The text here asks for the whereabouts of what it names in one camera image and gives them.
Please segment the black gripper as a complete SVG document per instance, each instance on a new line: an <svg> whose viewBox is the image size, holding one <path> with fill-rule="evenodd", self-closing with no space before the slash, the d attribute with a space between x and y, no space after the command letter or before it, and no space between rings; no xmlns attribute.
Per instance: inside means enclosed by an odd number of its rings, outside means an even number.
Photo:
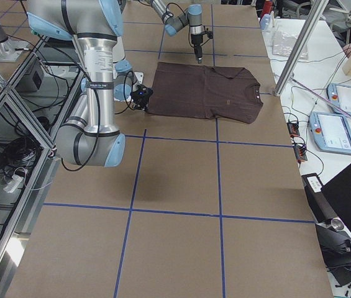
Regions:
<svg viewBox="0 0 351 298"><path fill-rule="evenodd" d="M203 52L201 47L204 43L203 39L205 34L206 34L205 30L202 32L190 32L191 46L194 49L194 54L198 64L201 64L203 62Z"/></svg>
<svg viewBox="0 0 351 298"><path fill-rule="evenodd" d="M131 100L133 102L133 109L147 110L150 96L153 94L151 88L139 86L136 91L131 92Z"/></svg>

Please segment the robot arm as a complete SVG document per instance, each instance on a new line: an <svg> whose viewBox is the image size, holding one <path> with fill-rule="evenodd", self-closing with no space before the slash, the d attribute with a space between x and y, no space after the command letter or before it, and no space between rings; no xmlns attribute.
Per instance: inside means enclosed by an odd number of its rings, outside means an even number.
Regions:
<svg viewBox="0 0 351 298"><path fill-rule="evenodd" d="M113 48L123 34L117 1L30 1L30 28L50 38L73 42L86 78L84 91L58 129L56 146L63 161L77 166L118 166L125 135L114 121L114 93L132 90L130 71L114 79Z"/></svg>
<svg viewBox="0 0 351 298"><path fill-rule="evenodd" d="M187 27L188 42L194 51L198 64L203 62L203 45L213 39L213 32L203 25L203 9L200 4L191 4L182 9L177 3L163 1L139 1L142 5L151 7L161 18L165 32L169 36L176 35Z"/></svg>

